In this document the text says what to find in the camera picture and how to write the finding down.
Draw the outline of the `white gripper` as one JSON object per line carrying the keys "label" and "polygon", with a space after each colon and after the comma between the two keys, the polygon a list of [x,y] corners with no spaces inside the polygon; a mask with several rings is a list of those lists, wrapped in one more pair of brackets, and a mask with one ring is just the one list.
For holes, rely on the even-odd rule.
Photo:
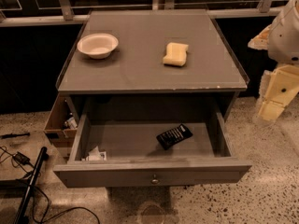
{"label": "white gripper", "polygon": [[248,43],[248,47],[268,50],[268,56],[278,63],[287,63],[270,73],[258,116],[276,120],[299,92],[299,19],[295,14],[276,17]]}

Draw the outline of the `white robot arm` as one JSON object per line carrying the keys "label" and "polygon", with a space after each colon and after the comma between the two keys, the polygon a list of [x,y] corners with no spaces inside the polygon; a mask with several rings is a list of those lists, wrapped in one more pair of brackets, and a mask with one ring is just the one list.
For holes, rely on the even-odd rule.
{"label": "white robot arm", "polygon": [[299,92],[299,0],[290,0],[248,47],[266,50],[277,62],[263,72],[257,112],[259,119],[275,121]]}

